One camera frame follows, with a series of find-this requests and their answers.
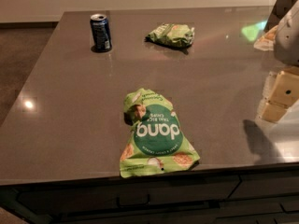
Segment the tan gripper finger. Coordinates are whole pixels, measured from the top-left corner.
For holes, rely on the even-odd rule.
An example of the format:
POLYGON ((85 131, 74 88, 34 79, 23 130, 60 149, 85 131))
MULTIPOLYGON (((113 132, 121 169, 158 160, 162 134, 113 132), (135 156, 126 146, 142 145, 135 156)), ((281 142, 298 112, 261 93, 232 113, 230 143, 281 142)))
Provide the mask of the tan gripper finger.
POLYGON ((269 122, 278 122, 287 113, 285 106, 271 104, 268 102, 262 103, 260 108, 260 117, 269 122))

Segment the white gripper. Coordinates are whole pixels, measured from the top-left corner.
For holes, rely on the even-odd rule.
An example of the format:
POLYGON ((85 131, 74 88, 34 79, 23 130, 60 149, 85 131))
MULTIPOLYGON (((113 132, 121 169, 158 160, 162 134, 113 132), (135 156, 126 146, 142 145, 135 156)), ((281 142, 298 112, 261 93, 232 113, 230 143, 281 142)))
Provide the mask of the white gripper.
POLYGON ((299 1, 280 20, 274 44, 275 58, 295 65, 278 72, 268 101, 291 107, 299 99, 299 1))

